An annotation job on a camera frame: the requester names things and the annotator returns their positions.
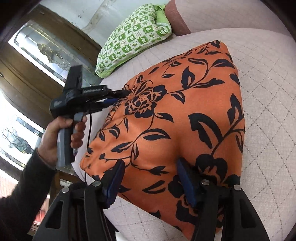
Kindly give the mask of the black sleeved left forearm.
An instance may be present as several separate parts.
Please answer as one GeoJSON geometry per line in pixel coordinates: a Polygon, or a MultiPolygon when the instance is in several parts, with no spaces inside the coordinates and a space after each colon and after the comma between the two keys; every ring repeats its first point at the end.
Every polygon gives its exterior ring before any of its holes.
{"type": "Polygon", "coordinates": [[[37,150],[29,159],[12,194],[1,198],[1,240],[23,240],[50,190],[56,169],[37,150]]]}

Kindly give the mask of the person left hand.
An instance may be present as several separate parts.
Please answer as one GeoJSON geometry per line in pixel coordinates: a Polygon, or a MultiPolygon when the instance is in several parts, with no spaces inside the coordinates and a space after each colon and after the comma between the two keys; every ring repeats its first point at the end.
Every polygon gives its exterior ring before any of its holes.
{"type": "MultiPolygon", "coordinates": [[[[82,121],[78,122],[74,129],[75,133],[72,134],[70,140],[70,146],[73,149],[78,149],[82,146],[84,138],[84,130],[86,128],[87,117],[83,116],[82,121]]],[[[42,137],[41,144],[37,148],[37,152],[40,158],[51,168],[55,168],[58,161],[57,158],[57,137],[59,130],[63,128],[71,128],[73,120],[57,117],[55,120],[49,123],[45,133],[42,137]]]]}

